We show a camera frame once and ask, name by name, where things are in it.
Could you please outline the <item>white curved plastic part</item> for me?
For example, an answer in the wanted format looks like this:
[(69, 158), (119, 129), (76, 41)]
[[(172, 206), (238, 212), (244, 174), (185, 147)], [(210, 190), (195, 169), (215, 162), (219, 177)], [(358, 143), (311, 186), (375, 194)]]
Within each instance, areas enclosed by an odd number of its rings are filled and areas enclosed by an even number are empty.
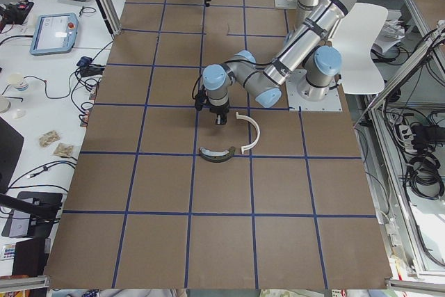
[(247, 145), (242, 145), (240, 147), (241, 154), (245, 154), (247, 151), (253, 149), (259, 142), (259, 139), (261, 136), (260, 126), (255, 119), (251, 118), (250, 116), (240, 114), (238, 111), (236, 112), (236, 119), (244, 120), (244, 121), (248, 122), (250, 125), (252, 125), (254, 127), (255, 132), (256, 132), (256, 137), (251, 143), (249, 143)]

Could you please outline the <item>green curved brake shoe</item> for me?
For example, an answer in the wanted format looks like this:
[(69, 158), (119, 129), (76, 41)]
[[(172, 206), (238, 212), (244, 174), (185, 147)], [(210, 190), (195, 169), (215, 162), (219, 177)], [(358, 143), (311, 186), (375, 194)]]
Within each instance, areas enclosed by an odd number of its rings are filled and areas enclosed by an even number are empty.
[(199, 155), (208, 162), (211, 163), (223, 163), (230, 160), (236, 152), (236, 148), (234, 146), (229, 147), (223, 151), (213, 151), (209, 150), (205, 147), (199, 148)]

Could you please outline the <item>white plastic chair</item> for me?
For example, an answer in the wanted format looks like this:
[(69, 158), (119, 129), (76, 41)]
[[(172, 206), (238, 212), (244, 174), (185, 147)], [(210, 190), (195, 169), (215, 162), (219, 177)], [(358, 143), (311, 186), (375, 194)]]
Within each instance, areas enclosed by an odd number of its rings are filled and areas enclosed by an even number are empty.
[(385, 87), (371, 58), (371, 48), (386, 21), (388, 10), (369, 3), (356, 3), (332, 36), (332, 46), (342, 57), (343, 91), (352, 95), (374, 95)]

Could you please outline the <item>near blue teach pendant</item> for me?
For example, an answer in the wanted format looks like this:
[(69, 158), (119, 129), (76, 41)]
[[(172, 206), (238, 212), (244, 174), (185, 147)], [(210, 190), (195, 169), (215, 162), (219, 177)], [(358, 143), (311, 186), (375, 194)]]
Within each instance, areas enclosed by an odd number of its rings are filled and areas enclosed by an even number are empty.
[(35, 25), (30, 54), (65, 54), (72, 50), (79, 27), (74, 13), (41, 15)]

